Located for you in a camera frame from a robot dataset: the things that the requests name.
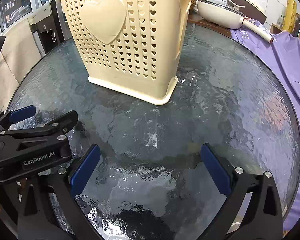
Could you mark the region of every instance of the purple tablecloth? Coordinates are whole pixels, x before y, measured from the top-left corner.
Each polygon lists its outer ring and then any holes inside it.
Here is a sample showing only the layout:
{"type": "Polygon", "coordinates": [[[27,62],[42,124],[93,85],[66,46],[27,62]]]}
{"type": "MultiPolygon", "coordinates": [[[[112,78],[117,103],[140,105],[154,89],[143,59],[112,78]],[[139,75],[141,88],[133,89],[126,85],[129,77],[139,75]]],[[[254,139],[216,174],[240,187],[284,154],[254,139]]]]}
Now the purple tablecloth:
{"type": "MultiPolygon", "coordinates": [[[[250,21],[268,32],[258,21],[250,21]]],[[[287,91],[300,124],[300,39],[293,37],[288,32],[282,32],[273,35],[274,41],[269,44],[245,26],[238,30],[231,30],[231,34],[232,39],[250,49],[274,72],[287,91]]],[[[284,229],[290,230],[299,218],[300,185],[292,208],[284,222],[284,229]]]]}

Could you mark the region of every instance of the white pan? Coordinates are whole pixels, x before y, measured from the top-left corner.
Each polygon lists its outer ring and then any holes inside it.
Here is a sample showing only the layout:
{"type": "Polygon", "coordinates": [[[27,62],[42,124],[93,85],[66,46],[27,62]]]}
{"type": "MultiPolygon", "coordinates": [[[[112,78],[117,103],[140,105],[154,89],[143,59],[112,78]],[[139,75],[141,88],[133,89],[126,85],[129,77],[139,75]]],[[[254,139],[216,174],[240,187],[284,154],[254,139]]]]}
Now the white pan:
{"type": "Polygon", "coordinates": [[[209,22],[234,30],[245,25],[269,43],[273,41],[273,37],[269,33],[264,32],[261,28],[249,22],[242,12],[227,4],[217,3],[212,0],[198,0],[198,12],[202,18],[209,22]]]}

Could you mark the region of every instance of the building outside window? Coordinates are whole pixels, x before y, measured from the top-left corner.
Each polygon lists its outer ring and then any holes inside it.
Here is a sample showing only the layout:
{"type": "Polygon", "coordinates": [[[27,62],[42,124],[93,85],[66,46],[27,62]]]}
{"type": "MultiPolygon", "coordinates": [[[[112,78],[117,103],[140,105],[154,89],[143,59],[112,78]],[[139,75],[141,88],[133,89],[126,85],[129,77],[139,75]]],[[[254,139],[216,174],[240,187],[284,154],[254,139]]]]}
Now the building outside window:
{"type": "Polygon", "coordinates": [[[32,11],[30,0],[1,0],[0,28],[4,31],[11,24],[32,11]]]}

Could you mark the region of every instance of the beige curtain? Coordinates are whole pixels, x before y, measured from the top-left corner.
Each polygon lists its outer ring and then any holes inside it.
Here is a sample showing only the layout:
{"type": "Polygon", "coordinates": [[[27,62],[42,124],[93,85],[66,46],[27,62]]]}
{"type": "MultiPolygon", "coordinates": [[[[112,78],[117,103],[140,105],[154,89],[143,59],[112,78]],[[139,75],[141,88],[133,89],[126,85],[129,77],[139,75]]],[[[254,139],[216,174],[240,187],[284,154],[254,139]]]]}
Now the beige curtain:
{"type": "Polygon", "coordinates": [[[14,91],[31,68],[41,59],[28,19],[4,35],[0,53],[0,111],[5,111],[14,91]]]}

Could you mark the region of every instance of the round table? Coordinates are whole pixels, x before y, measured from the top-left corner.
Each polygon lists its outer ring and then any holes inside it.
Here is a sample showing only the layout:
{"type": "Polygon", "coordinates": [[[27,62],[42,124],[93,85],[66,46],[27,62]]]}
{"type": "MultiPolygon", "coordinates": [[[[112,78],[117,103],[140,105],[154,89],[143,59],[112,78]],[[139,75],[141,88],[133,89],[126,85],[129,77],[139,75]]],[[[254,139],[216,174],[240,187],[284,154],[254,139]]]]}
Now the round table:
{"type": "Polygon", "coordinates": [[[104,161],[76,200],[105,239],[196,239],[225,200],[199,156],[206,142],[233,166],[271,171],[283,214],[291,205],[300,130],[269,68],[239,43],[188,24],[177,77],[163,106],[89,83],[70,39],[35,65],[11,100],[9,110],[37,109],[12,129],[77,111],[79,122],[67,134],[74,157],[96,143],[104,161]]]}

